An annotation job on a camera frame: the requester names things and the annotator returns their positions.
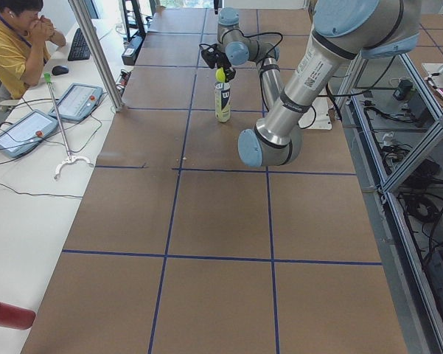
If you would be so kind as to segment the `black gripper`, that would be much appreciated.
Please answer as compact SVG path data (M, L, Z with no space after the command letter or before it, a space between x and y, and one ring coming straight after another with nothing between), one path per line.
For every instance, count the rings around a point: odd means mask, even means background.
M235 78L236 70L231 66L231 63L225 53L218 53L216 62L217 68L223 70L225 82L229 82Z

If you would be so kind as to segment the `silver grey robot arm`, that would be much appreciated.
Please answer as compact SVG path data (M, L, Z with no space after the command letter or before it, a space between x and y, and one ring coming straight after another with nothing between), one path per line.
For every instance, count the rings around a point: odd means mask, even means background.
M218 15L217 41L231 65L257 65L268 113L242 131L238 153L249 167L291 163L299 154L299 120L338 67L357 55L385 58L411 51L419 37L420 1L317 1L304 57L287 83L272 44L245 37L231 7Z

